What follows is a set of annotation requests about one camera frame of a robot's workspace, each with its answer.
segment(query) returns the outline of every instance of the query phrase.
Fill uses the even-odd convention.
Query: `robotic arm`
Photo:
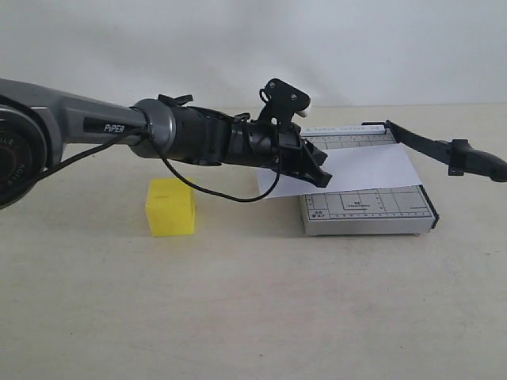
[[[41,174],[62,163],[70,143],[118,143],[142,158],[193,165],[244,165],[326,187],[326,154],[300,136],[292,122],[311,99],[272,79],[260,90],[260,116],[228,116],[186,105],[187,95],[143,99],[121,107],[24,82],[0,79],[0,208],[17,202]]]

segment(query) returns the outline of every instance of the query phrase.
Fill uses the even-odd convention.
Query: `white wall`
[[[129,105],[507,102],[506,0],[0,0],[0,76]]]

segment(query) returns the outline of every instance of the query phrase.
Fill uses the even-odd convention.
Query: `white table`
[[[301,125],[386,119],[507,158],[507,105]],[[507,184],[407,151],[441,216],[420,237],[304,237],[296,199],[197,194],[195,235],[152,238],[147,186],[170,173],[124,146],[41,182],[0,218],[0,378],[505,378]],[[257,191],[253,169],[177,167]]]

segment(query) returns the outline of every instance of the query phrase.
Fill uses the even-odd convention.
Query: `white paper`
[[[326,188],[303,180],[281,176],[266,198],[301,196],[325,192],[347,192],[371,188],[402,188],[421,184],[421,180],[401,144],[359,146],[324,150],[328,154],[322,169],[333,175]],[[276,178],[270,169],[257,169],[261,194]]]

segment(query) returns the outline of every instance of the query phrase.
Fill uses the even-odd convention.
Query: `yellow cube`
[[[153,237],[193,234],[196,224],[193,188],[177,178],[152,180],[146,213]]]

